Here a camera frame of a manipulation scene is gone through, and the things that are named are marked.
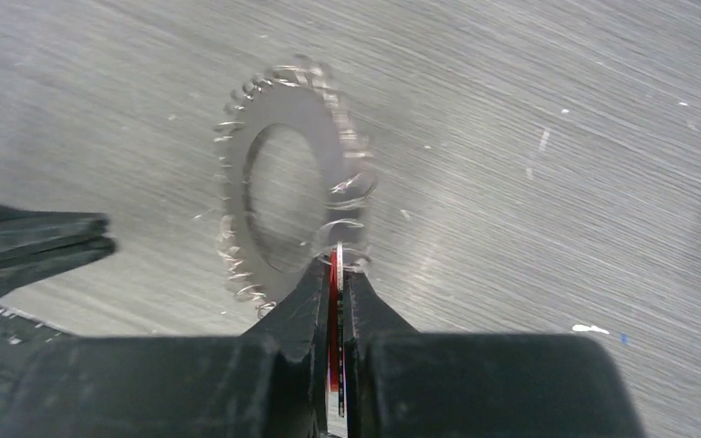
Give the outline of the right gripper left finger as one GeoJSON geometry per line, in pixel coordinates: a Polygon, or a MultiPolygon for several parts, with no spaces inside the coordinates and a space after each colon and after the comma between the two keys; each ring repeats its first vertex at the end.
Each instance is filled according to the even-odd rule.
{"type": "Polygon", "coordinates": [[[72,338],[28,362],[0,437],[308,437],[326,379],[326,269],[236,337],[72,338]]]}

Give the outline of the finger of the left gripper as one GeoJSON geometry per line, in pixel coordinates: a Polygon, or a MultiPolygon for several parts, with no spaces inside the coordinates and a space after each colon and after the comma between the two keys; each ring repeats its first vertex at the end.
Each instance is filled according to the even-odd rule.
{"type": "Polygon", "coordinates": [[[85,242],[104,235],[108,225],[104,214],[29,211],[0,204],[0,253],[85,242]]]}
{"type": "Polygon", "coordinates": [[[115,241],[97,237],[86,242],[0,261],[0,298],[11,291],[95,263],[117,250],[115,241]]]}

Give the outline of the red headed key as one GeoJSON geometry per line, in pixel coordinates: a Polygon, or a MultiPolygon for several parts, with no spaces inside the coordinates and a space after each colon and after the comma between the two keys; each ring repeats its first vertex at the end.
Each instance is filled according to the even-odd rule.
{"type": "Polygon", "coordinates": [[[338,242],[330,252],[329,269],[329,385],[338,394],[338,415],[345,417],[345,370],[343,333],[344,293],[343,245],[338,242]]]}

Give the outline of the metal disc with keyrings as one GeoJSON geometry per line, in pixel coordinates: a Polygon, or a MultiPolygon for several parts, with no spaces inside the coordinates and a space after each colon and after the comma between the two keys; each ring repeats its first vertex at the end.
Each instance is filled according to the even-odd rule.
{"type": "Polygon", "coordinates": [[[283,271],[256,248],[249,175],[260,146],[274,128],[289,128],[307,141],[322,178],[324,224],[314,233],[311,254],[329,262],[340,245],[350,272],[371,262],[369,207],[378,178],[366,136],[357,130],[331,67],[296,54],[246,80],[231,93],[228,118],[213,128],[219,146],[224,216],[217,252],[227,266],[227,285],[238,301],[256,302],[263,318],[297,286],[305,269],[283,271]]]}

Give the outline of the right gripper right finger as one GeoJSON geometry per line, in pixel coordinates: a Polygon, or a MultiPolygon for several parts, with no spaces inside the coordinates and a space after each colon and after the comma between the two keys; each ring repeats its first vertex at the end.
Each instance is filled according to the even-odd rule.
{"type": "Polygon", "coordinates": [[[643,437],[621,373],[569,334],[429,333],[363,274],[343,294],[352,437],[643,437]]]}

